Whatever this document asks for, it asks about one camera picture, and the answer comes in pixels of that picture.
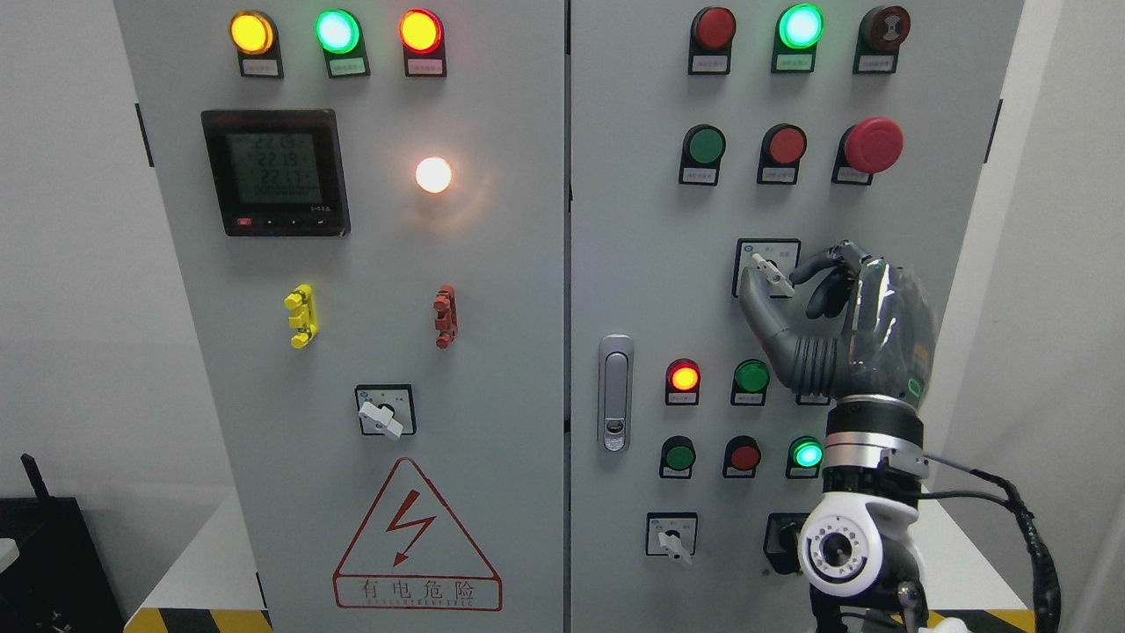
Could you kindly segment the gray robotic hand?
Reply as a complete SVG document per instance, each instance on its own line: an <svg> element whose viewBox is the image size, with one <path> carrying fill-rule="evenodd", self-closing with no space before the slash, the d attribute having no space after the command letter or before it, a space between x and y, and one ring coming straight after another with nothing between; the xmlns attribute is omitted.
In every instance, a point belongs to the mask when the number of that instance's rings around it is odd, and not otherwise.
<svg viewBox="0 0 1125 633"><path fill-rule="evenodd" d="M796 266L790 281L803 284L821 270L828 275L811 293L806 317L842 316L835 338L808 335L780 311L764 278L749 268L742 271L744 319L780 383L793 394L831 399L865 394L919 408L932 380L936 332L918 277L843 239Z"/></svg>

